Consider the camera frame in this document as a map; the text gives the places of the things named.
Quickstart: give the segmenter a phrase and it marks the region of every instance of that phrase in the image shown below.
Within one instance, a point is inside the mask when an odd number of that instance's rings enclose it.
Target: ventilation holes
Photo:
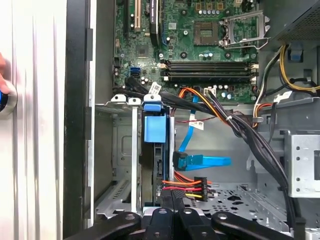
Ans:
[[[125,189],[128,183],[129,183],[129,180],[125,180],[112,199],[117,199],[121,195],[122,191]]]
[[[320,7],[305,13],[292,29],[280,36],[280,41],[317,41],[320,40]]]

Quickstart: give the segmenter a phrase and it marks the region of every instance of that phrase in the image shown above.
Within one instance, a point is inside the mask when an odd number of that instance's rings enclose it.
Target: black cable bundle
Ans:
[[[143,99],[144,95],[149,92],[143,85],[137,82],[134,77],[127,78],[125,84],[129,89],[132,90],[115,87],[114,93],[125,94],[128,97],[137,97]],[[219,116],[212,111],[207,103],[204,104],[190,102],[167,91],[161,91],[159,94],[161,95],[162,102],[171,106],[172,108],[195,110],[219,117],[220,119],[224,119],[224,122],[232,128],[234,134],[237,137],[243,138],[243,140],[249,145],[250,150],[259,163],[274,177],[274,179],[280,185],[286,205],[288,225],[290,228],[295,227],[296,218],[301,218],[299,203],[296,199],[289,197],[289,182],[285,170],[281,163],[277,160],[277,157],[268,142],[257,131],[255,131],[239,116],[233,114],[232,112],[226,111],[211,92],[208,93],[211,101],[206,96],[203,96],[198,92],[197,95],[203,100],[207,100],[208,104],[210,102],[213,103],[213,107]]]

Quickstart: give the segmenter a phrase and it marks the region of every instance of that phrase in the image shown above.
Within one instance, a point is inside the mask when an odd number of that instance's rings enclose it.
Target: perforated metal panel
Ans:
[[[281,35],[280,41],[320,41],[320,6],[307,11],[287,32]]]

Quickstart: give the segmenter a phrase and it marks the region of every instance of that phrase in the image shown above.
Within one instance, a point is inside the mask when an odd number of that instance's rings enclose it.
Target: sata port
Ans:
[[[134,78],[140,78],[140,72],[131,72],[130,76],[132,76]]]

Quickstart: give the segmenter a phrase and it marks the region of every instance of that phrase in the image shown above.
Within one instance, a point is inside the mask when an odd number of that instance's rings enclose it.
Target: pci slot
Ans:
[[[125,39],[129,37],[129,0],[123,3],[123,36]]]
[[[135,0],[134,6],[134,31],[141,32],[141,0]]]

